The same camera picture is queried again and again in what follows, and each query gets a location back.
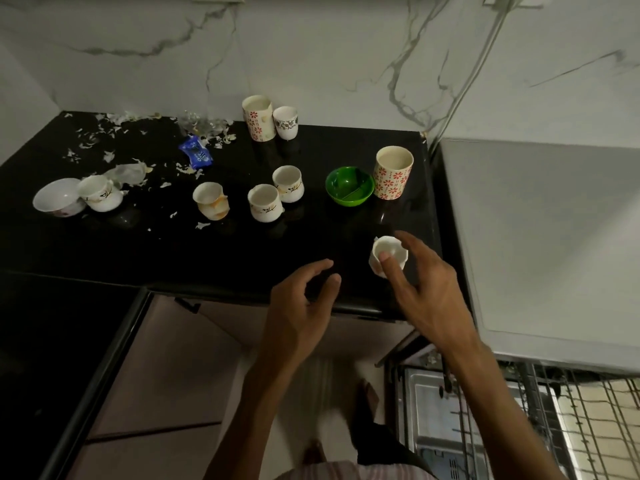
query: marble wall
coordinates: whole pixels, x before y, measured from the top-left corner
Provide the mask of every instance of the marble wall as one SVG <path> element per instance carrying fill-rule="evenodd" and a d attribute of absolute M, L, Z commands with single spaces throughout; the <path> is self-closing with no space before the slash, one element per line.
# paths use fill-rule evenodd
<path fill-rule="evenodd" d="M 447 137 L 640 146 L 640 0 L 517 9 Z M 0 0 L 0 39 L 60 107 L 430 130 L 495 19 L 482 0 Z"/>
<path fill-rule="evenodd" d="M 0 44 L 0 164 L 43 128 L 60 108 Z"/>

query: green plastic bowl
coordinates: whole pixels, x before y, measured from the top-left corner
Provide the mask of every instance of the green plastic bowl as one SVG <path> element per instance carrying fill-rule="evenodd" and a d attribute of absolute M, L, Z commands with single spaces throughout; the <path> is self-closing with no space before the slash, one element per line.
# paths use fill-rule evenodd
<path fill-rule="evenodd" d="M 326 177 L 324 188 L 339 205 L 356 207 L 373 193 L 373 177 L 356 166 L 341 166 Z"/>

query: blue packet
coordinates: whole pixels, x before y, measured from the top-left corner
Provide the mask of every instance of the blue packet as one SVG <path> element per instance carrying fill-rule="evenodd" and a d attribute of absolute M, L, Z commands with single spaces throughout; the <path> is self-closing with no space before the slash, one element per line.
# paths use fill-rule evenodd
<path fill-rule="evenodd" d="M 187 141 L 178 146 L 189 157 L 189 165 L 194 170 L 209 166 L 213 163 L 208 149 L 203 148 L 197 136 L 190 136 Z"/>

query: white cord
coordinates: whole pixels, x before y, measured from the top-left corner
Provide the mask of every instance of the white cord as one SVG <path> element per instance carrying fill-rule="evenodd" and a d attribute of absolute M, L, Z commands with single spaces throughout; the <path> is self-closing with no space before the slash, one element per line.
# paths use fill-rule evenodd
<path fill-rule="evenodd" d="M 495 40 L 498 38 L 498 33 L 500 33 L 500 29 L 502 28 L 502 24 L 507 18 L 507 15 L 517 5 L 519 1 L 521 0 L 508 0 L 507 3 L 504 4 L 504 9 L 501 10 L 498 13 L 498 15 L 496 15 L 495 21 L 491 28 L 491 32 L 489 33 L 489 37 L 487 37 L 486 42 L 484 43 L 484 47 L 480 52 L 480 56 L 476 61 L 476 65 L 474 66 L 473 71 L 471 71 L 471 74 L 467 78 L 467 81 L 465 82 L 465 85 L 460 91 L 460 94 L 454 99 L 453 104 L 451 105 L 451 107 L 449 108 L 449 112 L 447 113 L 447 119 L 444 121 L 442 127 L 440 128 L 440 131 L 438 131 L 438 135 L 433 140 L 433 144 L 429 149 L 429 156 L 431 159 L 435 154 L 436 148 L 440 144 L 440 140 L 444 135 L 444 131 L 446 131 L 447 127 L 449 126 L 449 123 L 451 122 L 451 119 L 453 118 L 453 115 L 456 113 L 456 110 L 458 109 L 458 106 L 460 106 L 462 99 L 467 94 L 471 85 L 476 81 L 478 74 L 480 74 L 480 71 L 484 66 L 484 62 L 486 61 L 486 58 L 489 56 L 489 52 L 491 52 L 491 49 L 493 47 Z"/>

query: person's left hand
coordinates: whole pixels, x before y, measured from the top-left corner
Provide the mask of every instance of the person's left hand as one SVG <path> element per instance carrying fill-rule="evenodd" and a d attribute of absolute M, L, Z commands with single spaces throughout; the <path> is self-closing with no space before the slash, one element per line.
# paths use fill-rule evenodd
<path fill-rule="evenodd" d="M 309 303 L 305 289 L 311 278 L 331 266 L 331 259 L 302 266 L 271 290 L 257 359 L 269 373 L 292 376 L 322 339 L 342 279 L 337 273 L 329 276 L 315 303 Z"/>

